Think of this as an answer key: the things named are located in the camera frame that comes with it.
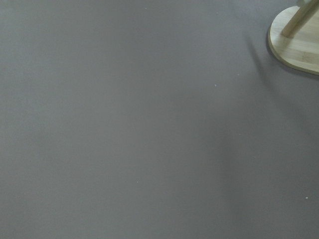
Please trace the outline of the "wooden cup storage rack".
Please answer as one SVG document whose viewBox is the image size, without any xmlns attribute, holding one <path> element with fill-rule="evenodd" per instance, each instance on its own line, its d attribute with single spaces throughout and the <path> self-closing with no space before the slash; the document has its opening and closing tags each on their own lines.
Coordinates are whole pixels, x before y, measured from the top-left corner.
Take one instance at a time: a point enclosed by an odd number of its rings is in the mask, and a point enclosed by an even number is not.
<svg viewBox="0 0 319 239">
<path fill-rule="evenodd" d="M 319 74 L 319 2 L 305 0 L 274 18 L 268 31 L 268 44 L 284 65 Z"/>
</svg>

